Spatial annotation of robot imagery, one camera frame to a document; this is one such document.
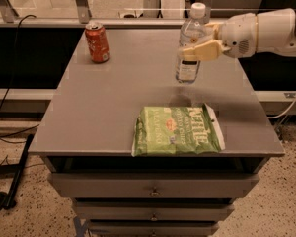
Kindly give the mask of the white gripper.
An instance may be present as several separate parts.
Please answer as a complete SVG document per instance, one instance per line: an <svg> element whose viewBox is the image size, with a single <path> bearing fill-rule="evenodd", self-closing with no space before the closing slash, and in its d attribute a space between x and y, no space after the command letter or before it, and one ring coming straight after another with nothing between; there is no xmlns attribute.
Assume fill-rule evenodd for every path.
<svg viewBox="0 0 296 237"><path fill-rule="evenodd" d="M251 57L257 48L257 16L253 13L233 16L224 23L205 25L209 41L183 41L177 57L185 61L211 61L221 54L234 58Z"/></svg>

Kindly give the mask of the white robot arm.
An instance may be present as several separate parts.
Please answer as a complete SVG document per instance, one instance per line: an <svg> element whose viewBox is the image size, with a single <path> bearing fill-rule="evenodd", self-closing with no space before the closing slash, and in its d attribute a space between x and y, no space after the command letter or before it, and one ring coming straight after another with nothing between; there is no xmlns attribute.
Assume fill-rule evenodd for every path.
<svg viewBox="0 0 296 237"><path fill-rule="evenodd" d="M206 27L210 29L208 39L180 47L180 58L210 61L221 54L246 58L262 52L296 57L296 11L291 8L237 15Z"/></svg>

